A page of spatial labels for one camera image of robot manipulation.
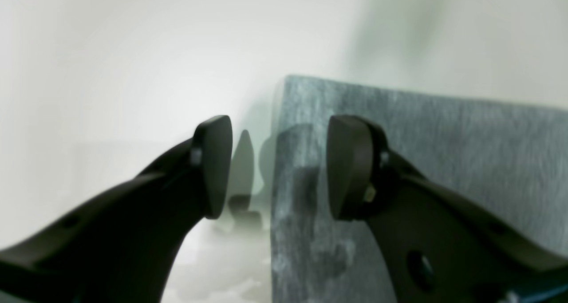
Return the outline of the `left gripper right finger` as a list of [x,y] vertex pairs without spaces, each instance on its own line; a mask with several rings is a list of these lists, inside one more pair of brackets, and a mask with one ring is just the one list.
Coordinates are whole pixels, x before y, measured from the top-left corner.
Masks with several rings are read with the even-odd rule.
[[428,180],[377,123],[330,117],[326,159],[333,218],[367,224],[399,303],[567,301],[567,258]]

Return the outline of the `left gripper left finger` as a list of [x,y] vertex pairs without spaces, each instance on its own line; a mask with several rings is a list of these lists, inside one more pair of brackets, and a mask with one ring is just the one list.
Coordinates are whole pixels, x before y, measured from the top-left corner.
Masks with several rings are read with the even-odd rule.
[[158,303],[178,251],[202,219],[221,215],[233,153],[229,116],[134,178],[1,251],[3,303]]

